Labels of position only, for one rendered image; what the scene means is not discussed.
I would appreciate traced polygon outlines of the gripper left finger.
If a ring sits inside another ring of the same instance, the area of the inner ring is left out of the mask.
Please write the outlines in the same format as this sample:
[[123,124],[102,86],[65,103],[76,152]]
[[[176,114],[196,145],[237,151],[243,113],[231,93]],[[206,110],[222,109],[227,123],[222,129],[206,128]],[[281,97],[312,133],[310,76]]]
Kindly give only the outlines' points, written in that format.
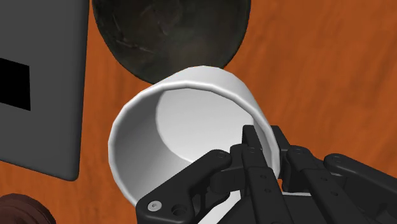
[[293,224],[251,125],[230,152],[211,150],[140,199],[137,224],[199,224],[236,190],[243,197],[217,224]]

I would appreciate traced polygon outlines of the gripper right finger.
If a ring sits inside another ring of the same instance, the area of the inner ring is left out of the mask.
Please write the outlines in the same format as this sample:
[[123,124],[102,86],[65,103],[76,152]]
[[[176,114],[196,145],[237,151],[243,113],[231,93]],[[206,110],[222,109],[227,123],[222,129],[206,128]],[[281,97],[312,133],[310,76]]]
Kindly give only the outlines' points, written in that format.
[[322,160],[274,125],[282,189],[308,192],[326,224],[397,224],[397,178],[339,153]]

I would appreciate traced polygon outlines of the white cup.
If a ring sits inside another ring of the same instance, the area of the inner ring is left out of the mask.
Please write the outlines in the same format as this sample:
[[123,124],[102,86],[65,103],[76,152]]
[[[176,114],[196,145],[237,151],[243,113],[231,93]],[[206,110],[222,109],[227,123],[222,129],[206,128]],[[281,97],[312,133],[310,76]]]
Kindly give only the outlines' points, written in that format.
[[207,152],[239,144],[245,125],[279,175],[276,138],[244,82],[217,67],[184,69],[139,92],[115,118],[108,140],[114,181],[137,204]]

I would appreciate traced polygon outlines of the dark round bowl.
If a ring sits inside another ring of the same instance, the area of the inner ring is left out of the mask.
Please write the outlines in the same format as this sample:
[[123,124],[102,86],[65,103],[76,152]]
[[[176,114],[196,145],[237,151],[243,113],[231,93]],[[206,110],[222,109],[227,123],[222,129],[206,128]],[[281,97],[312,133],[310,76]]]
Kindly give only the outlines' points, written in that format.
[[247,31],[251,0],[92,0],[113,57],[150,84],[193,66],[224,68]]

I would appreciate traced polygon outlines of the grey flat tablet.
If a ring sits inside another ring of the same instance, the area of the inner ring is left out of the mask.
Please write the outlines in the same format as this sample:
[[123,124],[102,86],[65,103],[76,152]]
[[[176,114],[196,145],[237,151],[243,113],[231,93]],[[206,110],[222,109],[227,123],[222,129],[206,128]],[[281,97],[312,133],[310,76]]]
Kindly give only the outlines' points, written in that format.
[[90,0],[0,0],[0,160],[74,181]]

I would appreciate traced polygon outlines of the dark brown round object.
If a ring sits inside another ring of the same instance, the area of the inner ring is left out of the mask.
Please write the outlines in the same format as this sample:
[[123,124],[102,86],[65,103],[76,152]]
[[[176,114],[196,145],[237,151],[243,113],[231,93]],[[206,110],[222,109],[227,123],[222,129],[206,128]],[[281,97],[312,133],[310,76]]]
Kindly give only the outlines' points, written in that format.
[[0,197],[0,224],[57,224],[51,212],[39,201],[23,194]]

